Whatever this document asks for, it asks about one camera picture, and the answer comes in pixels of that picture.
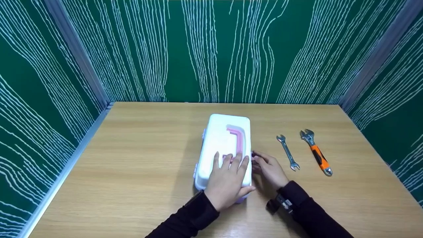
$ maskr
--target green patterned wallpaper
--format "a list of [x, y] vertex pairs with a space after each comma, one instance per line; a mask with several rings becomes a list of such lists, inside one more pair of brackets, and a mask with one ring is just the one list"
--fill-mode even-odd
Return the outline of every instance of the green patterned wallpaper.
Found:
[[111, 100], [330, 103], [404, 0], [62, 0]]
[[[336, 104], [405, 0], [62, 2], [112, 101]], [[422, 21], [348, 111], [421, 205]], [[0, 36], [2, 238], [102, 108], [43, 0], [0, 1]]]
[[0, 237], [16, 237], [102, 108], [42, 0], [0, 1]]
[[423, 206], [423, 13], [348, 115]]

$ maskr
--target open-end wrench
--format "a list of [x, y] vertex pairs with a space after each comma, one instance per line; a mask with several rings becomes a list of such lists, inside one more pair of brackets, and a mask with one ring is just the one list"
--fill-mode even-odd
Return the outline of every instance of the open-end wrench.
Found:
[[276, 136], [276, 139], [282, 144], [282, 147], [288, 156], [289, 162], [291, 163], [291, 169], [296, 171], [295, 168], [297, 168], [299, 170], [299, 165], [294, 161], [294, 158], [292, 157], [291, 152], [289, 152], [288, 146], [286, 145], [285, 136]]
[[304, 131], [300, 131], [299, 134], [301, 139], [305, 140], [310, 146], [311, 152], [313, 152], [314, 158], [316, 158], [316, 161], [320, 168], [323, 170], [324, 174], [327, 176], [332, 176], [333, 172], [329, 166], [329, 163], [321, 153], [319, 147], [317, 147], [317, 145], [314, 143], [314, 132], [312, 130], [305, 129], [305, 133]]

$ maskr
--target wooden table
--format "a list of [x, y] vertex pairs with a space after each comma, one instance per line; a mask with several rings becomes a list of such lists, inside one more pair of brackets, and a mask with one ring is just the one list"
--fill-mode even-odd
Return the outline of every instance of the wooden table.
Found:
[[[249, 117], [253, 148], [277, 157], [287, 176], [356, 238], [422, 236], [423, 210], [337, 105], [117, 102], [31, 238], [147, 235], [193, 195], [212, 113]], [[314, 131], [332, 177], [300, 139], [304, 128]], [[277, 134], [286, 136], [299, 172], [289, 168]], [[289, 217], [270, 215], [267, 200], [253, 192], [199, 237], [304, 236]]]

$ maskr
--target black sleeve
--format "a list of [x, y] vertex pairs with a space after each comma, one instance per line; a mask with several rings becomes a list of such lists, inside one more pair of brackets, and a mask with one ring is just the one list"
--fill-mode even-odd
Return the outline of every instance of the black sleeve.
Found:
[[219, 217], [203, 191], [196, 194], [178, 212], [162, 222], [146, 238], [189, 238], [206, 228]]
[[330, 217], [296, 182], [290, 181], [278, 193], [292, 203], [292, 217], [310, 237], [352, 238], [340, 224]]

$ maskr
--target hand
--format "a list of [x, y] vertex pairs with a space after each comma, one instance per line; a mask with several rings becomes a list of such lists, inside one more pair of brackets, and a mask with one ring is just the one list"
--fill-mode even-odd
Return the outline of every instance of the hand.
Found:
[[288, 177], [275, 157], [255, 150], [253, 155], [253, 173], [262, 174], [274, 189], [278, 190], [289, 182]]
[[241, 188], [250, 160], [248, 156], [245, 156], [241, 163], [241, 157], [242, 154], [238, 153], [229, 167], [232, 159], [232, 154], [229, 154], [223, 160], [222, 167], [219, 168], [219, 152], [214, 155], [213, 170], [204, 193], [218, 212], [255, 190], [254, 186]]

